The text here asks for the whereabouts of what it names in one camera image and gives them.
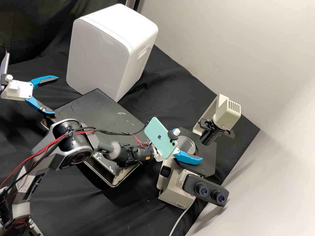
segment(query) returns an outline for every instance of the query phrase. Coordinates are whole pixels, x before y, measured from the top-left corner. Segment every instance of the black cable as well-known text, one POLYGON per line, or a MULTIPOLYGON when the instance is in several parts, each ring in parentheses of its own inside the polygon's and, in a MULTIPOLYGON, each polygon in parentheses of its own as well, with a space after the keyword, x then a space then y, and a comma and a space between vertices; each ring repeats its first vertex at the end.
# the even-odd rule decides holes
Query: black cable
POLYGON ((86 126, 86 127, 75 129, 75 132, 80 131, 80 130, 84 130, 84 129, 96 129, 96 128, 93 126, 86 126))
MULTIPOLYGON (((55 144, 53 144, 49 150, 43 155, 43 157, 41 157, 37 163, 37 165, 44 160, 46 157, 48 157, 55 149, 56 147, 59 145, 59 143, 61 141, 63 141, 65 138, 67 138, 68 136, 65 135, 63 136, 58 142, 56 142, 55 144)), ((28 175, 36 166, 33 166, 32 168, 30 168, 27 172, 25 172, 20 178, 18 178, 17 180, 15 180, 6 190, 3 191, 3 194, 6 194, 17 182, 19 182, 21 179, 23 179, 26 175, 28 175)))
POLYGON ((5 47, 3 47, 3 46, 0 45, 0 48, 3 48, 3 49, 7 52, 7 49, 6 49, 5 47))
POLYGON ((115 132, 110 132, 104 129, 95 129, 95 132, 101 132, 103 134, 107 134, 107 135, 122 135, 122 136, 130 136, 130 135, 136 135, 138 133, 140 133, 141 131, 144 130, 144 128, 146 128, 146 126, 148 125, 148 122, 143 126, 142 129, 140 129, 139 131, 135 132, 135 133, 126 133, 126 132, 120 132, 120 133, 115 133, 115 132))

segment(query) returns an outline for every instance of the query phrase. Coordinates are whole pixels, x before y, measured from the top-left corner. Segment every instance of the label sticker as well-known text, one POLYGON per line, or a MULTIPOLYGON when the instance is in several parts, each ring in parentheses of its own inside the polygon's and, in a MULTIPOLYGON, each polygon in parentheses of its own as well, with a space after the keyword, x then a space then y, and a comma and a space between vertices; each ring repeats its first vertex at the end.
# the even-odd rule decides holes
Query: label sticker
MULTIPOLYGON (((25 167, 23 167, 20 171, 20 173, 17 176, 17 179, 20 178, 22 175, 26 173, 25 167)), ((19 192, 27 192, 28 188, 31 186, 35 176, 34 175, 26 175, 24 176, 19 182, 17 182, 16 188, 18 189, 19 192)))
POLYGON ((179 208, 185 209, 185 206, 183 206, 183 205, 181 205, 181 204, 179 204, 179 203, 176 203, 175 205, 176 205, 177 207, 179 207, 179 208))

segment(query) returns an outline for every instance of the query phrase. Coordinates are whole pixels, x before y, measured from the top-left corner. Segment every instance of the red wire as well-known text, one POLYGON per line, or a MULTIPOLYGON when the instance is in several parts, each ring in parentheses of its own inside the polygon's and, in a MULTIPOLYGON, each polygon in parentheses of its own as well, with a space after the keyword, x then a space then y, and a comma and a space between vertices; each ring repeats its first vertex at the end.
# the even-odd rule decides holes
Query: red wire
MULTIPOLYGON (((90 131, 79 131, 79 132, 76 132, 76 134, 88 134, 88 133, 93 133, 93 132, 94 132, 94 130, 90 130, 90 131)), ((53 144, 55 144, 56 142, 58 142, 58 141, 59 141, 62 137, 64 137, 65 135, 67 135, 67 134, 61 135, 59 138, 57 138, 56 140, 54 140, 53 142, 51 142, 50 144, 48 144, 47 146, 45 146, 43 149, 39 150, 39 151, 38 151, 37 153, 35 153, 34 155, 32 155, 32 156, 26 158, 24 161, 22 161, 22 162, 4 179, 4 181, 3 181, 3 182, 1 183, 1 185, 0 185, 0 189, 1 189, 1 187, 3 186, 3 184, 14 174, 14 172, 16 172, 16 170, 19 169, 25 162, 27 162, 28 160, 30 160, 30 159, 32 159, 32 158, 38 156, 38 155, 41 154, 44 150, 47 151, 47 149, 48 149, 51 145, 53 145, 53 144)))

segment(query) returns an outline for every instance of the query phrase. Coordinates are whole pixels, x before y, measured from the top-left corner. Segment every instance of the microscope focus knob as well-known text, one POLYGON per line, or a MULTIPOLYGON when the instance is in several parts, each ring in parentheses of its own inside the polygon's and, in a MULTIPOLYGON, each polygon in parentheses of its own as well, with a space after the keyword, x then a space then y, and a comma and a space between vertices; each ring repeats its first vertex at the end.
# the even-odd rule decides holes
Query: microscope focus knob
POLYGON ((162 166, 161 171, 160 171, 160 175, 162 175, 163 177, 167 178, 170 176, 172 169, 168 166, 162 166))

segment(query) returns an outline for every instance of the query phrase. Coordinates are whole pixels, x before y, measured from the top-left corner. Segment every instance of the robotic arm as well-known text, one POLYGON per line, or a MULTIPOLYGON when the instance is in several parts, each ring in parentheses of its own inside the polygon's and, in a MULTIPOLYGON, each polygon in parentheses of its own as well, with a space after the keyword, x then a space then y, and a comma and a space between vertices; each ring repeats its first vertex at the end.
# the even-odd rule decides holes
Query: robotic arm
POLYGON ((51 125, 45 138, 32 150, 32 158, 29 157, 19 170, 14 183, 0 189, 0 236, 43 236, 30 212, 30 199, 38 185, 50 169, 58 171, 77 165, 96 151, 121 167, 149 162, 158 156, 152 145, 101 143, 94 129, 74 119, 51 125))

